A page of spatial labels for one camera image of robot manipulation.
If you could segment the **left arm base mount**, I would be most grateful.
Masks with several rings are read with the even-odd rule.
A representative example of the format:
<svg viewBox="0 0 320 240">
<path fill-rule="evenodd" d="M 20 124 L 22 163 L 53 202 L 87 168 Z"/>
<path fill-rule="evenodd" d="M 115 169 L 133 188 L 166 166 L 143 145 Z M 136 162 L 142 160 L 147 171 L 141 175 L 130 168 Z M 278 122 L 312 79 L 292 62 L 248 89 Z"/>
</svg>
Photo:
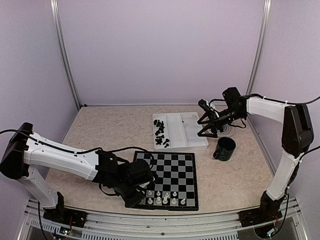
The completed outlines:
<svg viewBox="0 0 320 240">
<path fill-rule="evenodd" d="M 68 225 L 70 227 L 83 228 L 87 219 L 88 213 L 81 210 L 70 208 L 58 209 L 45 209 L 43 218 L 52 222 Z"/>
</svg>

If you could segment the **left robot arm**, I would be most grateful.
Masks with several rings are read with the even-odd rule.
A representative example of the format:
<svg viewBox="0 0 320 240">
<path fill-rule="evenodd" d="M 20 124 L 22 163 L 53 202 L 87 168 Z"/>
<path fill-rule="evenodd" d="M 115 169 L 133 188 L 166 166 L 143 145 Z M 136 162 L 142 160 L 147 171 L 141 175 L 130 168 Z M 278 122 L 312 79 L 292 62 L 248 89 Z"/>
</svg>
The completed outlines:
<svg viewBox="0 0 320 240">
<path fill-rule="evenodd" d="M 147 187 L 156 175 L 145 160 L 132 162 L 116 156 L 115 150 L 101 147 L 78 149 L 51 141 L 33 131 L 31 123 L 19 129 L 6 129 L 2 134 L 13 133 L 0 162 L 0 172 L 9 179 L 21 182 L 39 201 L 46 212 L 63 223 L 70 218 L 64 207 L 64 198 L 54 191 L 38 173 L 36 166 L 48 167 L 81 177 L 107 187 L 120 196 L 125 207 L 137 205 L 147 194 Z"/>
</svg>

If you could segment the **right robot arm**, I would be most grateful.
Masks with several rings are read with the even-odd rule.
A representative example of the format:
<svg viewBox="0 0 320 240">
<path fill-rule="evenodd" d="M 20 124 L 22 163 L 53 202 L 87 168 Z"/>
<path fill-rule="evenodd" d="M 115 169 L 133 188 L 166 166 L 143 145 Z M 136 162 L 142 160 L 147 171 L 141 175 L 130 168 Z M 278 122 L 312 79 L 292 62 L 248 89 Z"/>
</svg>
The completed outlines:
<svg viewBox="0 0 320 240">
<path fill-rule="evenodd" d="M 314 130 L 308 103 L 276 100 L 257 93 L 242 95 L 236 87 L 227 88 L 222 96 L 227 106 L 222 111 L 217 111 L 207 100 L 198 101 L 198 106 L 204 111 L 198 120 L 198 124 L 203 125 L 198 136 L 217 138 L 225 125 L 246 120 L 249 115 L 281 124 L 281 157 L 273 179 L 262 194 L 259 207 L 241 212 L 242 216 L 257 218 L 260 222 L 280 217 L 280 205 L 297 176 L 302 159 L 312 152 L 310 146 L 314 141 Z"/>
</svg>

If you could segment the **white bishop first row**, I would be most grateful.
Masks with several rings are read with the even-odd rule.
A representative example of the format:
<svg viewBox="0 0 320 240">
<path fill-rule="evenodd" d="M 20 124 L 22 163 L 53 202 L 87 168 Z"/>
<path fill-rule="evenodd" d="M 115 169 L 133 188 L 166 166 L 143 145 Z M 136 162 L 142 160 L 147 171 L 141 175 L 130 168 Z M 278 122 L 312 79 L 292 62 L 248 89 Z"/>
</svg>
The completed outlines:
<svg viewBox="0 0 320 240">
<path fill-rule="evenodd" d="M 176 203 L 177 203 L 177 200 L 176 200 L 175 197 L 171 199 L 171 203 L 172 203 L 172 204 L 176 204 Z"/>
</svg>

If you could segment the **black and silver chessboard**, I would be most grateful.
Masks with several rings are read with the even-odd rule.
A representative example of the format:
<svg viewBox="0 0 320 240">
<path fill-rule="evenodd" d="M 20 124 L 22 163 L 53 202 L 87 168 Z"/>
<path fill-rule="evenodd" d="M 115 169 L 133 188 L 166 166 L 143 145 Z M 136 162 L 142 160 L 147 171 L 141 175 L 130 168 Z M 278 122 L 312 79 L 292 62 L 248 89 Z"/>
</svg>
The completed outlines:
<svg viewBox="0 0 320 240">
<path fill-rule="evenodd" d="M 198 182 L 196 172 L 195 154 L 191 152 L 153 152 L 153 158 L 143 151 L 134 153 L 134 160 L 144 160 L 150 167 L 152 173 L 156 174 L 153 185 L 147 187 L 145 198 L 132 207 L 142 210 L 167 210 L 167 211 L 198 211 Z M 163 204 L 165 193 L 169 193 L 167 204 Z M 161 204 L 156 203 L 156 198 L 161 197 Z"/>
</svg>

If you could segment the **white chess knight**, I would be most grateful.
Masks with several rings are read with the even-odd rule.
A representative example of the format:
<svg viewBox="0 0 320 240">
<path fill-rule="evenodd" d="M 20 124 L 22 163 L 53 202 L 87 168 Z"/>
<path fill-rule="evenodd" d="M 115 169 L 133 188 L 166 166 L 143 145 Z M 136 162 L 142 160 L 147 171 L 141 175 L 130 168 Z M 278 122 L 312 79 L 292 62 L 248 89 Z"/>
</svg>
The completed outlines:
<svg viewBox="0 0 320 240">
<path fill-rule="evenodd" d="M 183 199 L 180 201 L 180 204 L 181 204 L 181 205 L 185 205 L 185 204 L 186 204 L 186 199 L 183 198 Z"/>
</svg>

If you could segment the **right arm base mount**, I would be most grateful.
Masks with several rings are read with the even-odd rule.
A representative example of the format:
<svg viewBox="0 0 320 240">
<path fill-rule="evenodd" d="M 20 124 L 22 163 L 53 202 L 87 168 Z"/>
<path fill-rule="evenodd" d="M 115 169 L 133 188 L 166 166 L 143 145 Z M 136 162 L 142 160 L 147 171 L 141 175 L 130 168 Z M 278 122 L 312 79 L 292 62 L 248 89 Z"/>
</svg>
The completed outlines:
<svg viewBox="0 0 320 240">
<path fill-rule="evenodd" d="M 280 210 L 276 210 L 271 213 L 261 213 L 259 208 L 253 208 L 249 210 L 243 210 L 238 213 L 239 221 L 241 226 L 249 227 L 253 225 L 258 225 L 270 221 L 276 220 L 276 218 L 280 219 L 283 215 Z"/>
</svg>

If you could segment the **white chess pawn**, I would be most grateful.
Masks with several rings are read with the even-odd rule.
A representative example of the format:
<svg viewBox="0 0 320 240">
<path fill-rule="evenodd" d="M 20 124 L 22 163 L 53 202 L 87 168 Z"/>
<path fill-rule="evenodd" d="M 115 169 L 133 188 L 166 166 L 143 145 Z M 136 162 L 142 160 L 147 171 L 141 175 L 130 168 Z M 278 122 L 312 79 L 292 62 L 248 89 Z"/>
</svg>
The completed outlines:
<svg viewBox="0 0 320 240">
<path fill-rule="evenodd" d="M 152 198 L 148 198 L 147 203 L 151 205 L 153 203 L 153 199 Z"/>
</svg>

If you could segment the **white chess rook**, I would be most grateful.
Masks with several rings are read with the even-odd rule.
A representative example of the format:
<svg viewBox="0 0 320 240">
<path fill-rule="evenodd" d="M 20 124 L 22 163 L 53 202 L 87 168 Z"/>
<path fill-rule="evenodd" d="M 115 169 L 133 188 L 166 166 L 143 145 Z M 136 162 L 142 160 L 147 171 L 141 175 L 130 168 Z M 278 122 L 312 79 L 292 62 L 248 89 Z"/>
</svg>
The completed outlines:
<svg viewBox="0 0 320 240">
<path fill-rule="evenodd" d="M 164 197 L 162 203 L 163 203 L 163 204 L 167 204 L 167 203 L 168 203 L 168 198 L 167 198 L 167 197 Z"/>
</svg>

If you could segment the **white plastic divided tray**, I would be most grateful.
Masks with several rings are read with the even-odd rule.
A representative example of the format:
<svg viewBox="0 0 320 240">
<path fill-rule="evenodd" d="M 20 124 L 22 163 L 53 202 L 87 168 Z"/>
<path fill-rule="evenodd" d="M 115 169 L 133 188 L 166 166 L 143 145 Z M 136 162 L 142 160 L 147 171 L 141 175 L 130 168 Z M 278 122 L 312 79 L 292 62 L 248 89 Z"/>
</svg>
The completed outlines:
<svg viewBox="0 0 320 240">
<path fill-rule="evenodd" d="M 158 129 L 154 126 L 154 120 L 164 122 L 165 138 L 170 140 L 169 147 L 156 145 L 155 132 Z M 199 137 L 197 133 L 202 126 L 197 123 L 199 115 L 197 112 L 178 112 L 178 113 L 154 113 L 152 115 L 153 124 L 153 146 L 157 152 L 195 152 L 204 151 L 209 143 L 206 137 Z"/>
</svg>

